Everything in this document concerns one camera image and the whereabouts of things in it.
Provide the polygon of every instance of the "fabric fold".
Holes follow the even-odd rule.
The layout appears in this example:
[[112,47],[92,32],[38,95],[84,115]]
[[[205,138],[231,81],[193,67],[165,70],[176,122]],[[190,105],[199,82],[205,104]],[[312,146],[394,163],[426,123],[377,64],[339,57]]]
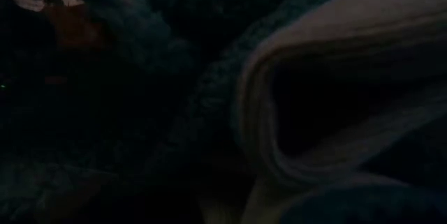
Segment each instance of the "fabric fold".
[[242,145],[289,188],[351,175],[447,113],[447,0],[332,0],[266,38],[240,78]]

